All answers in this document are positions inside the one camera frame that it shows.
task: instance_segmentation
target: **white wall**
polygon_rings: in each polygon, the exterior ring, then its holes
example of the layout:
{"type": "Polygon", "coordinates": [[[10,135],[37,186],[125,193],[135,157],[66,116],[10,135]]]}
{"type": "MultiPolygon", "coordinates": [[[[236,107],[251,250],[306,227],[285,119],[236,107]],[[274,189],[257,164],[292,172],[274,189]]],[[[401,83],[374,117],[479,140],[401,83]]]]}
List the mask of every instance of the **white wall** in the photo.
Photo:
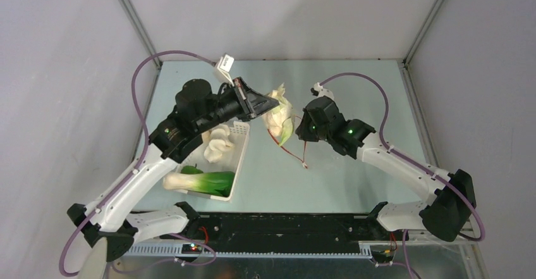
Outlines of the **white wall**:
{"type": "Polygon", "coordinates": [[[410,68],[439,161],[473,176],[490,277],[532,278],[536,0],[447,0],[410,68]]]}
{"type": "Polygon", "coordinates": [[[157,50],[238,59],[402,58],[434,0],[132,0],[157,50]]]}
{"type": "MultiPolygon", "coordinates": [[[[74,202],[130,162],[140,130],[130,77],[147,55],[117,0],[1,0],[0,273],[59,278],[74,202]]],[[[140,76],[146,105],[154,68],[140,76]]],[[[68,256],[76,271],[80,237],[68,256]]]]}

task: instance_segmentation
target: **white plastic basket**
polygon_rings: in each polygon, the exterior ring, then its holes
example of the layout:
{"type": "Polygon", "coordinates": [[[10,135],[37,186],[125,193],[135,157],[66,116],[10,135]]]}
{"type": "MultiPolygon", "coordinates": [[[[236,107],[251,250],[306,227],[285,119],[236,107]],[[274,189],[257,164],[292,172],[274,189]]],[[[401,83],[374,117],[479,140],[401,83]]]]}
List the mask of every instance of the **white plastic basket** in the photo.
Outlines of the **white plastic basket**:
{"type": "Polygon", "coordinates": [[[223,155],[223,158],[216,162],[208,162],[203,153],[209,145],[208,143],[203,143],[201,146],[196,148],[177,168],[175,172],[180,172],[183,166],[190,165],[196,166],[200,170],[209,173],[215,171],[233,171],[234,180],[233,185],[231,186],[231,192],[229,197],[221,197],[218,195],[208,195],[202,194],[200,192],[194,192],[192,190],[185,189],[175,189],[176,192],[182,192],[184,194],[196,195],[203,198],[229,201],[231,200],[233,193],[235,192],[235,185],[240,176],[240,169],[242,167],[242,160],[246,153],[246,148],[248,146],[248,141],[250,138],[250,125],[248,123],[234,121],[233,126],[229,126],[231,130],[231,135],[229,135],[229,140],[234,144],[234,149],[230,152],[227,152],[223,155]]]}

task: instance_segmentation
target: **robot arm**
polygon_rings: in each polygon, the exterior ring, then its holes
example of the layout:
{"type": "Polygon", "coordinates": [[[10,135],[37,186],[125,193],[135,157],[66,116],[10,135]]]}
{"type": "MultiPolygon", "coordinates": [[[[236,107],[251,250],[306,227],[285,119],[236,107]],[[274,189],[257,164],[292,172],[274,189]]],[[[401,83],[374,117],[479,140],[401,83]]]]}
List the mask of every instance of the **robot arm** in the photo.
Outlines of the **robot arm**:
{"type": "Polygon", "coordinates": [[[387,231],[399,229],[428,230],[436,237],[453,241],[471,215],[461,199],[435,175],[448,177],[473,206],[476,206],[471,176],[462,170],[455,174],[421,164],[434,172],[430,176],[415,164],[391,153],[393,146],[382,145],[379,134],[363,121],[346,120],[333,100],[331,92],[320,91],[319,97],[303,109],[303,120],[296,129],[300,140],[329,143],[339,154],[371,164],[404,182],[421,201],[406,204],[379,203],[370,213],[387,231]]]}
{"type": "Polygon", "coordinates": [[[188,224],[198,214],[185,202],[151,213],[131,214],[131,210],[155,183],[202,144],[202,133],[234,117],[249,121],[279,105],[277,100],[249,88],[241,78],[229,79],[217,94],[212,93],[206,80],[190,80],[175,100],[172,112],[151,133],[139,168],[135,169],[136,159],[98,198],[86,206],[74,204],[67,212],[78,226],[95,211],[82,233],[92,247],[106,237],[109,262],[121,257],[136,242],[185,230],[188,235],[188,224]],[[130,174],[130,179],[111,194],[130,174]],[[101,204],[109,195],[109,200],[101,204]]]}

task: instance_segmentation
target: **light blue tabletop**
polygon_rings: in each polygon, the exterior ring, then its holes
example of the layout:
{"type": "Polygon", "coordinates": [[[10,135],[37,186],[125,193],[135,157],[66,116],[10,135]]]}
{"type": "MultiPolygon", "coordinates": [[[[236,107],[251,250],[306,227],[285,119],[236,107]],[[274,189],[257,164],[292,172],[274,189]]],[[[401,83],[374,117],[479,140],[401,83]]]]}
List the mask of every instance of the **light blue tabletop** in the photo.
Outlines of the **light blue tabletop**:
{"type": "MultiPolygon", "coordinates": [[[[268,93],[284,82],[285,96],[301,116],[302,108],[314,98],[310,93],[313,84],[341,72],[363,73],[381,84],[391,108],[386,139],[424,161],[410,103],[394,60],[236,61],[231,76],[243,77],[251,88],[261,93],[268,93]]],[[[207,79],[213,92],[219,87],[212,67],[204,62],[164,62],[147,117],[149,132],[165,119],[173,108],[176,93],[192,78],[207,79]]],[[[384,102],[374,85],[357,77],[341,77],[329,82],[326,88],[334,92],[346,119],[358,118],[379,129],[384,102]]],[[[368,213],[378,202],[418,200],[404,184],[373,166],[340,156],[327,143],[308,143],[309,169],[306,170],[298,160],[275,145],[261,119],[251,121],[250,125],[249,145],[230,201],[165,190],[159,182],[136,209],[156,210],[187,201],[197,211],[368,213]]],[[[303,142],[294,135],[285,147],[301,156],[303,142]]]]}

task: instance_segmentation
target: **basket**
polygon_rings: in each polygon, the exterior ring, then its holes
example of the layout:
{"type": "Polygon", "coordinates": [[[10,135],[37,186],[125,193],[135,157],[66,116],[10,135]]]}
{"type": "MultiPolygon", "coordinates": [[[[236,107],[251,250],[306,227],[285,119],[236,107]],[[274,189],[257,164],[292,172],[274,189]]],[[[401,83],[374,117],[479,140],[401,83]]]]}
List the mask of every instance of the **basket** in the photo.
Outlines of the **basket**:
{"type": "Polygon", "coordinates": [[[234,144],[234,149],[223,155],[223,158],[216,162],[208,162],[203,153],[209,145],[208,143],[203,143],[201,146],[196,148],[179,166],[175,168],[175,172],[180,172],[182,167],[186,165],[197,166],[200,170],[208,173],[215,171],[233,171],[234,180],[233,185],[231,186],[231,192],[229,197],[221,197],[218,195],[209,195],[203,194],[200,192],[194,192],[192,190],[186,189],[174,189],[169,191],[182,192],[184,194],[195,195],[198,197],[203,197],[207,199],[215,199],[221,201],[231,200],[233,193],[235,192],[235,185],[238,182],[238,177],[240,176],[240,169],[242,167],[242,160],[246,153],[246,147],[248,146],[248,141],[250,138],[250,125],[243,122],[234,121],[233,126],[229,126],[231,134],[229,135],[229,141],[234,144]]]}

